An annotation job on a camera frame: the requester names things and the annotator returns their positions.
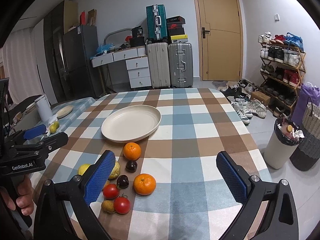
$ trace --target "checkered tablecloth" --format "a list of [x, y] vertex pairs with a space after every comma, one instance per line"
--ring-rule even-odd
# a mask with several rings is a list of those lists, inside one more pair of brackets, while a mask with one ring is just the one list
[[[135, 173], [125, 171], [124, 144], [112, 143], [101, 133], [111, 113], [126, 106], [150, 105], [162, 115], [159, 128], [137, 142], [142, 150]], [[216, 155], [226, 150], [250, 174], [271, 181], [255, 142], [227, 99], [212, 89], [165, 89], [111, 94], [94, 102], [66, 130], [68, 144], [49, 154], [47, 168], [31, 177], [34, 200], [43, 182], [70, 180], [83, 163], [95, 163], [105, 150], [115, 153], [121, 174], [130, 186], [121, 190], [132, 210], [126, 215], [104, 214], [103, 195], [91, 208], [116, 240], [219, 239], [241, 208], [216, 167]], [[157, 182], [149, 196], [135, 195], [132, 182], [140, 173]], [[74, 212], [66, 203], [78, 236], [84, 239]], [[248, 238], [254, 234], [254, 227]]]
[[63, 103], [61, 105], [56, 106], [52, 109], [52, 114], [56, 114], [60, 109], [64, 108], [65, 106], [73, 105], [73, 109], [70, 114], [66, 115], [59, 119], [59, 128], [57, 129], [57, 133], [64, 132], [77, 117], [79, 117], [89, 106], [91, 106], [96, 100], [93, 98], [82, 98], [70, 102]]

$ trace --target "black trash bag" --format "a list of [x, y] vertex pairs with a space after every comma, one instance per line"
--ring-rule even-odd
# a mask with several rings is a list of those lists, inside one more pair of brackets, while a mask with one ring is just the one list
[[[275, 121], [274, 131], [278, 140], [288, 146], [295, 146], [301, 143], [303, 138], [299, 138], [298, 141], [291, 140], [281, 132], [281, 130], [278, 128], [278, 124], [282, 124], [282, 121], [283, 121], [282, 118], [277, 118]], [[292, 125], [295, 131], [299, 130], [299, 126], [295, 125], [294, 122], [292, 122], [291, 120], [286, 120], [286, 121], [289, 125]]]

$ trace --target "white curtain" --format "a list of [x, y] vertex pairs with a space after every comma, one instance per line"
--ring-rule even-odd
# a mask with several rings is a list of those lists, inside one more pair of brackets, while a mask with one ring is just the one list
[[13, 32], [3, 49], [4, 73], [9, 77], [9, 92], [15, 104], [24, 99], [42, 95], [43, 90], [32, 51], [31, 29]]

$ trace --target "refrigerator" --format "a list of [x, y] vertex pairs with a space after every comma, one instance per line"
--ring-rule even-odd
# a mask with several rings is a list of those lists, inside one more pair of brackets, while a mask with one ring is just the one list
[[79, 25], [63, 35], [64, 56], [69, 70], [69, 80], [75, 99], [102, 94], [98, 68], [93, 68], [90, 57], [98, 48], [97, 27]]

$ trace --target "tomato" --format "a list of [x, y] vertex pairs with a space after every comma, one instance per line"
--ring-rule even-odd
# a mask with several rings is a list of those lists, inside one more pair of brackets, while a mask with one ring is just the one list
[[106, 199], [114, 199], [119, 195], [119, 189], [115, 184], [106, 185], [102, 191]]
[[124, 215], [130, 211], [131, 204], [128, 197], [122, 194], [115, 199], [113, 207], [118, 214]]

